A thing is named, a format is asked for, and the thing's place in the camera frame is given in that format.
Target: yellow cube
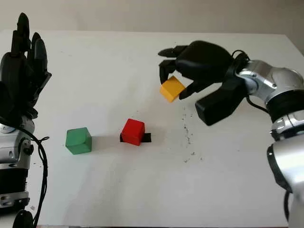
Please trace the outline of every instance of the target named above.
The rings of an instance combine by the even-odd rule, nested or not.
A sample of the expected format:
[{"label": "yellow cube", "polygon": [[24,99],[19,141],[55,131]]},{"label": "yellow cube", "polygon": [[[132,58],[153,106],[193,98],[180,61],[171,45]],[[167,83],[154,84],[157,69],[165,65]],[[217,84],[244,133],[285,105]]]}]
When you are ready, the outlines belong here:
[{"label": "yellow cube", "polygon": [[172,102],[184,89],[184,85],[176,77],[172,76],[161,85],[160,93],[169,102]]}]

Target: silver robotic arm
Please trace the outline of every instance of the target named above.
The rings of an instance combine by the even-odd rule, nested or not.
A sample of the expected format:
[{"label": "silver robotic arm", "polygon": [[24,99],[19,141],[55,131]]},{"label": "silver robotic arm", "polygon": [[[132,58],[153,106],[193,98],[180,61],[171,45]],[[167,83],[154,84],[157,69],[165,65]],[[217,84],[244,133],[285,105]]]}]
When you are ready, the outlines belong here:
[{"label": "silver robotic arm", "polygon": [[[164,83],[175,70],[193,80],[182,93],[184,99],[213,83],[222,83],[215,92],[195,103],[200,119],[213,125],[230,116],[244,97],[254,107],[267,112],[273,125],[275,142],[267,158],[277,184],[293,193],[290,228],[304,227],[304,80],[294,70],[273,67],[263,61],[251,61],[241,50],[232,55],[222,47],[204,41],[162,50],[159,55],[174,57],[160,63]],[[253,104],[249,96],[263,100],[266,109]]]},{"label": "silver robotic arm", "polygon": [[236,74],[244,79],[249,95],[261,98],[274,120],[276,140],[267,150],[276,182],[293,193],[289,227],[304,227],[304,84],[294,70],[254,60]]},{"label": "silver robotic arm", "polygon": [[[47,189],[48,163],[41,144],[34,135],[34,106],[51,77],[47,70],[47,52],[38,33],[29,39],[29,19],[21,13],[13,31],[11,51],[0,63],[0,216],[17,213],[13,228],[35,228]],[[38,145],[43,163],[43,178],[36,215],[25,211],[29,203],[26,191],[31,140]]]}]

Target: green cube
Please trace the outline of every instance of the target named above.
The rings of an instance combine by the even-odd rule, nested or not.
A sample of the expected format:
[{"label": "green cube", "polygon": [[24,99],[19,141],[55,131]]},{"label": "green cube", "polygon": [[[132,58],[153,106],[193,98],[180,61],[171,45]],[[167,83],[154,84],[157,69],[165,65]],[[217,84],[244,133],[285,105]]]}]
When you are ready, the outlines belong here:
[{"label": "green cube", "polygon": [[66,147],[72,154],[91,152],[92,137],[86,127],[70,129],[66,136]]}]

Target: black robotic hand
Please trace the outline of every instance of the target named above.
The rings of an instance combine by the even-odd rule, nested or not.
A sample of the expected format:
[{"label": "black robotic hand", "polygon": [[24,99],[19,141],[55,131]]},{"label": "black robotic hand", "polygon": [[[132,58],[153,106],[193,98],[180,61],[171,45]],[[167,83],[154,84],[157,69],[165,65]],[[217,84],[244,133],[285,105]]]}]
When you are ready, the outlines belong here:
[{"label": "black robotic hand", "polygon": [[3,56],[0,64],[0,121],[17,126],[23,115],[30,119],[37,117],[33,107],[51,77],[44,42],[38,33],[29,40],[28,22],[28,17],[21,13],[13,32],[11,52]]},{"label": "black robotic hand", "polygon": [[180,93],[180,99],[198,93],[213,83],[222,83],[215,92],[198,100],[196,110],[202,121],[212,125],[231,115],[247,96],[244,80],[235,76],[248,61],[242,52],[235,59],[224,48],[205,41],[194,41],[188,46],[176,46],[158,53],[164,60],[159,64],[161,84],[175,70],[193,82]]}]

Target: white wall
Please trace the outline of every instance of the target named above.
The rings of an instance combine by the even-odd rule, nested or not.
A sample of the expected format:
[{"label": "white wall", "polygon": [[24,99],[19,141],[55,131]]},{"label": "white wall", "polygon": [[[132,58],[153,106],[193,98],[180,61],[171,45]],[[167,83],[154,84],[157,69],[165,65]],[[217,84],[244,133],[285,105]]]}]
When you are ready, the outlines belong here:
[{"label": "white wall", "polygon": [[304,53],[304,0],[10,0],[0,29],[21,11],[36,29],[286,34]]}]

